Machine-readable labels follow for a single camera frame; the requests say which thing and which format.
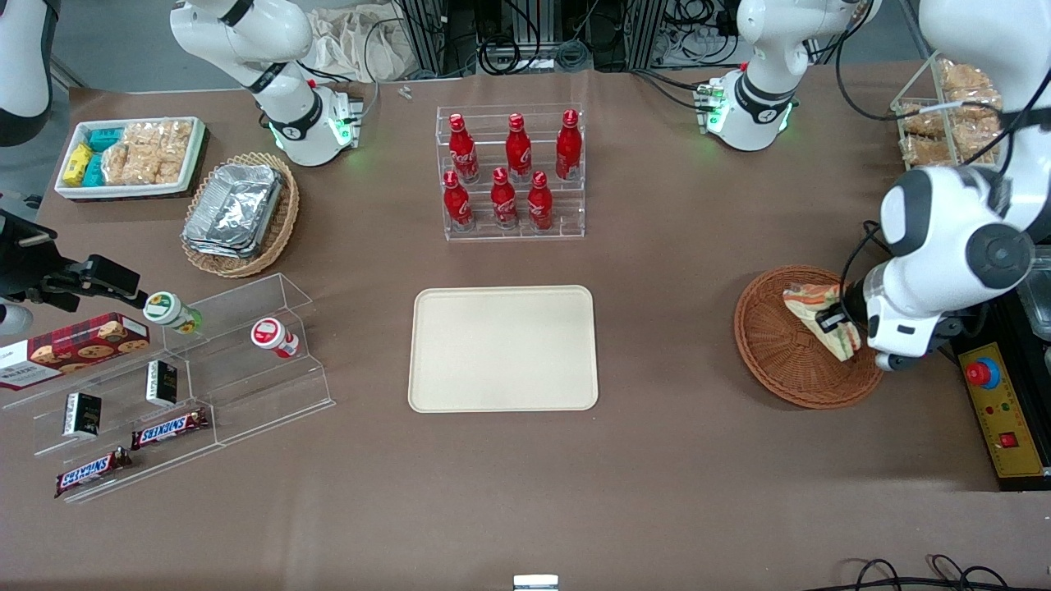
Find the white bottle cap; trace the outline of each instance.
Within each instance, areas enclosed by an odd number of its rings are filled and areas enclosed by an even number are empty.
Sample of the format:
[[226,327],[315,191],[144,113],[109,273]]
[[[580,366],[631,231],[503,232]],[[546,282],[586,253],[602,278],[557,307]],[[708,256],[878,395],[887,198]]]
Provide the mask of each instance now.
[[285,342],[285,325],[275,318],[265,318],[252,327],[252,343],[264,349],[274,349]]
[[182,301],[170,291],[153,293],[146,300],[146,307],[142,309],[142,313],[147,320],[162,326],[173,322],[182,311]]

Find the candy bar wrapper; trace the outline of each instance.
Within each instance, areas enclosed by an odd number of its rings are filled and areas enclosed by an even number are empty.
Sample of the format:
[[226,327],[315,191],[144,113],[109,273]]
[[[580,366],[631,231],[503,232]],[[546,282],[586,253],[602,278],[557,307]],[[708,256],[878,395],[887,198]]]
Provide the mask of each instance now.
[[854,351],[861,349],[861,334],[852,322],[840,323],[831,332],[825,333],[815,320],[818,312],[828,309],[840,301],[838,285],[792,284],[784,290],[785,307],[821,341],[836,359],[847,361]]

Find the white tray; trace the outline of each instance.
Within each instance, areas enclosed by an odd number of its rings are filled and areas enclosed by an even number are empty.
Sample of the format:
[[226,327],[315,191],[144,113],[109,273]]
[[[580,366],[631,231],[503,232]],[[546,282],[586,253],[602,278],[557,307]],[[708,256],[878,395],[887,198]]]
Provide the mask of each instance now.
[[[124,127],[133,121],[147,121],[160,123],[165,119],[188,119],[193,122],[193,130],[190,131],[190,143],[186,147],[186,157],[183,159],[183,169],[179,172],[179,181],[174,183],[164,183],[160,185],[121,185],[104,187],[70,187],[62,182],[62,170],[65,170],[73,150],[81,143],[87,141],[87,135],[95,129],[107,129],[110,127]],[[159,117],[154,119],[111,119],[109,121],[85,121],[78,123],[73,130],[73,139],[66,148],[65,157],[62,158],[62,167],[55,179],[55,192],[68,199],[69,201],[121,201],[130,199],[149,199],[153,196],[167,196],[179,193],[190,186],[193,178],[193,170],[197,168],[198,155],[201,152],[201,144],[204,142],[204,122],[197,117]]]
[[586,410],[598,401],[595,313],[579,285],[426,289],[416,297],[416,412]]

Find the small black box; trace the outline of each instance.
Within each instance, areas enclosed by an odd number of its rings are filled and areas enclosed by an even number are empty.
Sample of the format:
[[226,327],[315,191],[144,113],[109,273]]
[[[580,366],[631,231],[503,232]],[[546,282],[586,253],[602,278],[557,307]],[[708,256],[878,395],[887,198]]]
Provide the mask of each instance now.
[[149,362],[146,373],[146,402],[172,407],[179,396],[179,370],[163,361]]
[[102,399],[74,392],[66,396],[66,420],[62,435],[84,440],[99,435]]

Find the cookie box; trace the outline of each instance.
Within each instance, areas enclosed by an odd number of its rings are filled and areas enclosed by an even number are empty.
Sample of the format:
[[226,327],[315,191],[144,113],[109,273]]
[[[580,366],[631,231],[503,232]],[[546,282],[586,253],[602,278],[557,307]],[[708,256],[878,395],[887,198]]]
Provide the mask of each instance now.
[[149,347],[149,329],[117,312],[0,348],[0,388],[21,390]]
[[193,172],[198,164],[198,156],[201,152],[201,145],[204,143],[205,125],[197,117],[159,117],[153,119],[111,119],[109,121],[85,121],[78,123],[73,130],[69,145],[65,156],[62,158],[62,167],[65,170],[66,164],[73,157],[74,151],[81,142],[87,142],[88,136],[95,129],[123,128],[128,123],[160,123],[165,119],[185,119],[193,122],[193,129],[190,131],[189,144],[186,147],[186,156],[183,158],[183,167],[179,172],[179,180],[174,183],[161,183],[150,185],[115,185],[102,187],[75,187],[69,186],[62,180],[62,175],[55,179],[55,192],[76,202],[87,201],[129,201],[137,199],[159,199],[164,197],[185,197],[182,193],[190,186]]

